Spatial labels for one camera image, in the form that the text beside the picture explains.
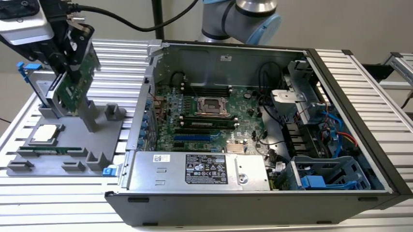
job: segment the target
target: blue clip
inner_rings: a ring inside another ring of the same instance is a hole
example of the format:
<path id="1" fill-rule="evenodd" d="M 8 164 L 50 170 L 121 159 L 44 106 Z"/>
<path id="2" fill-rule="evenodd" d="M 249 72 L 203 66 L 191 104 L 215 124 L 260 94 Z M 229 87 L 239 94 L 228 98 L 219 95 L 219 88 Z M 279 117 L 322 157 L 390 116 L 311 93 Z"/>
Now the blue clip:
<path id="1" fill-rule="evenodd" d="M 20 61 L 16 66 L 17 66 L 17 71 L 18 71 L 20 75 L 22 76 L 22 79 L 24 79 L 25 83 L 29 83 L 25 71 L 26 70 L 40 70 L 41 69 L 41 64 L 28 64 L 24 67 L 24 62 Z"/>
<path id="2" fill-rule="evenodd" d="M 101 176 L 104 177 L 116 177 L 116 168 L 104 168 L 101 172 Z"/>
<path id="3" fill-rule="evenodd" d="M 331 128 L 330 128 L 330 136 L 331 136 L 332 140 L 336 140 L 336 139 L 338 139 L 335 127 L 331 127 Z"/>
<path id="4" fill-rule="evenodd" d="M 307 190 L 351 190 L 356 189 L 356 181 L 344 184 L 326 185 L 320 175 L 306 175 L 300 178 L 302 187 Z"/>

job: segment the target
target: wall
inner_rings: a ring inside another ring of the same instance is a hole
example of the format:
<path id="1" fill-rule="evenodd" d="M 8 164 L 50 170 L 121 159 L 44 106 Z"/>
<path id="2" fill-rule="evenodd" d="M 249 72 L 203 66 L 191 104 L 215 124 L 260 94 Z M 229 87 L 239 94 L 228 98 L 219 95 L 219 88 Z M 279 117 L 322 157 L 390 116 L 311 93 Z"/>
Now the wall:
<path id="1" fill-rule="evenodd" d="M 73 0 L 112 11 L 141 27 L 152 26 L 149 0 Z M 192 0 L 163 0 L 164 19 L 175 16 Z M 380 62 L 390 51 L 413 52 L 411 0 L 279 0 L 278 13 L 283 23 L 270 45 L 350 49 L 362 62 Z M 113 19 L 94 13 L 81 13 L 94 27 L 94 38 L 144 40 L 153 32 L 133 31 Z M 192 41 L 201 26 L 201 4 L 176 23 L 165 27 L 165 38 Z M 13 73 L 16 78 L 0 75 L 0 91 L 12 86 L 8 81 L 21 81 L 16 75 L 18 55 L 0 44 L 0 71 Z M 6 96 L 25 99 L 26 88 Z M 407 92 L 395 92 L 400 104 Z"/>

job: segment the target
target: warning label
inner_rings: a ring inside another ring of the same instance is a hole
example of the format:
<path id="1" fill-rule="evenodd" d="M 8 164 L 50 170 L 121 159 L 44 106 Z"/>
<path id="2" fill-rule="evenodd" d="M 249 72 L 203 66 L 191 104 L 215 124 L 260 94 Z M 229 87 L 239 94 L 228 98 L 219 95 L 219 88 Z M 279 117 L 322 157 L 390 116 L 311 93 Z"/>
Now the warning label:
<path id="1" fill-rule="evenodd" d="M 227 185 L 224 155 L 187 155 L 185 182 L 196 185 Z"/>

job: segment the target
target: sticker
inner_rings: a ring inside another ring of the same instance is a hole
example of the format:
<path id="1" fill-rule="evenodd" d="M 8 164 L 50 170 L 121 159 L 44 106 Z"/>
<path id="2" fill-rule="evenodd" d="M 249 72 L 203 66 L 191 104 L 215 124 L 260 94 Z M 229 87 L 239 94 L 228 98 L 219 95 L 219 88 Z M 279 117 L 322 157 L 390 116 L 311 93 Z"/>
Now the sticker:
<path id="1" fill-rule="evenodd" d="M 220 56 L 220 61 L 231 62 L 232 56 Z"/>
<path id="2" fill-rule="evenodd" d="M 153 162 L 169 162 L 169 155 L 153 155 Z"/>
<path id="3" fill-rule="evenodd" d="M 224 155 L 187 155 L 185 183 L 227 185 Z"/>
<path id="4" fill-rule="evenodd" d="M 65 92 L 66 92 L 66 94 L 69 95 L 69 97 L 72 97 L 72 92 L 70 92 L 70 90 L 69 90 L 68 87 L 65 87 Z"/>
<path id="5" fill-rule="evenodd" d="M 205 123 L 205 122 L 192 122 L 191 125 L 193 126 L 213 126 L 212 123 Z"/>

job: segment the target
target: barcode sticker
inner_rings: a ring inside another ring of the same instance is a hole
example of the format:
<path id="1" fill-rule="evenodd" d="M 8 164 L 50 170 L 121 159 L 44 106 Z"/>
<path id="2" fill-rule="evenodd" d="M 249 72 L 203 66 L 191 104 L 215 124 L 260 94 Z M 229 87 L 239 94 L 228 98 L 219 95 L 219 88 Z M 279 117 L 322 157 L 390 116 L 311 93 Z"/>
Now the barcode sticker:
<path id="1" fill-rule="evenodd" d="M 153 155 L 153 162 L 169 162 L 169 155 Z"/>

